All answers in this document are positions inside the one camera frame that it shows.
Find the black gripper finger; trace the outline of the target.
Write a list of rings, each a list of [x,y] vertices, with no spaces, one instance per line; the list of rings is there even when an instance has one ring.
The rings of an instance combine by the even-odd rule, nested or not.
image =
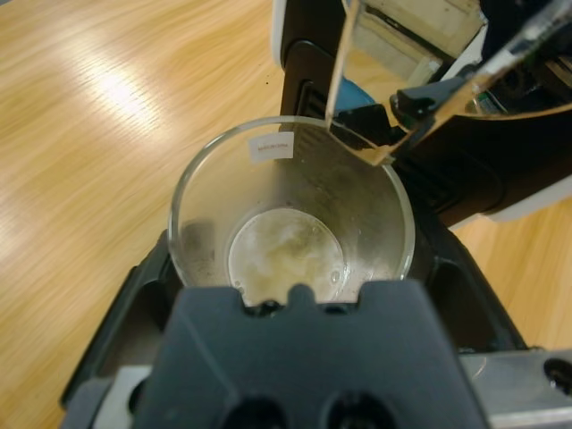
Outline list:
[[[120,331],[127,325],[133,310],[142,309],[151,324],[161,332],[181,289],[182,283],[168,248],[167,232],[163,231],[146,257],[129,270],[65,386],[60,406],[66,409],[83,383],[104,374]]]
[[[421,282],[461,354],[526,350],[527,345],[467,248],[428,209],[414,211],[408,277]]]

